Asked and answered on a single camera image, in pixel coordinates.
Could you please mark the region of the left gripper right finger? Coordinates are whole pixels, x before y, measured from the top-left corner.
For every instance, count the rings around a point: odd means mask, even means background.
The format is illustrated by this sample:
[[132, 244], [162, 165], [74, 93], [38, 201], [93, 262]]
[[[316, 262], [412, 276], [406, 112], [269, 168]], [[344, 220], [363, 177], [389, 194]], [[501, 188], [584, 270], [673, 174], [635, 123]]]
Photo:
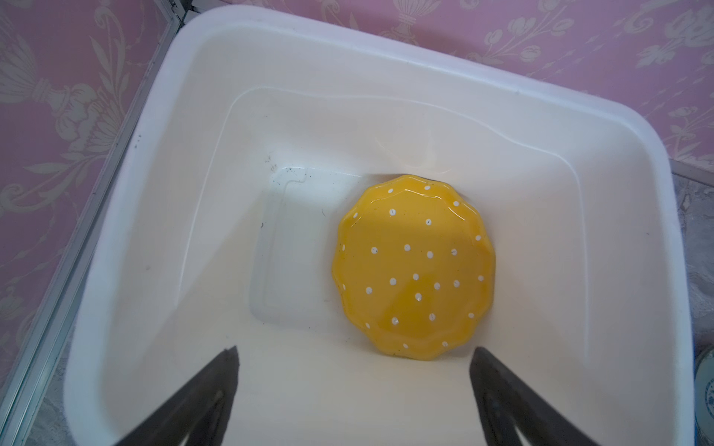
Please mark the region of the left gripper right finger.
[[503, 362], [477, 347], [470, 382], [488, 445], [593, 445]]

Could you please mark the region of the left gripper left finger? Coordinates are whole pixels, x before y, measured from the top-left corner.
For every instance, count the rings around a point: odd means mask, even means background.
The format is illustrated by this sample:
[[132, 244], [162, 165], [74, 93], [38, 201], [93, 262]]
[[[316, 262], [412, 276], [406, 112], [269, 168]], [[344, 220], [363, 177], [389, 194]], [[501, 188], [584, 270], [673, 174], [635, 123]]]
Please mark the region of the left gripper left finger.
[[236, 347], [221, 351], [120, 445], [221, 445], [240, 369]]

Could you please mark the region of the yellow polka dot plate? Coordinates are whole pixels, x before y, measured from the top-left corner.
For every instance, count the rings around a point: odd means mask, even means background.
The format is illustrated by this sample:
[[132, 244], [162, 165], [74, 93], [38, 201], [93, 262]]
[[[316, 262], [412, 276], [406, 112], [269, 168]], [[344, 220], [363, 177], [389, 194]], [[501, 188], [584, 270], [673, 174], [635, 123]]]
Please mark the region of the yellow polka dot plate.
[[465, 345], [493, 305], [495, 275], [481, 215], [444, 182], [377, 184], [338, 224], [342, 308], [387, 355], [431, 361]]

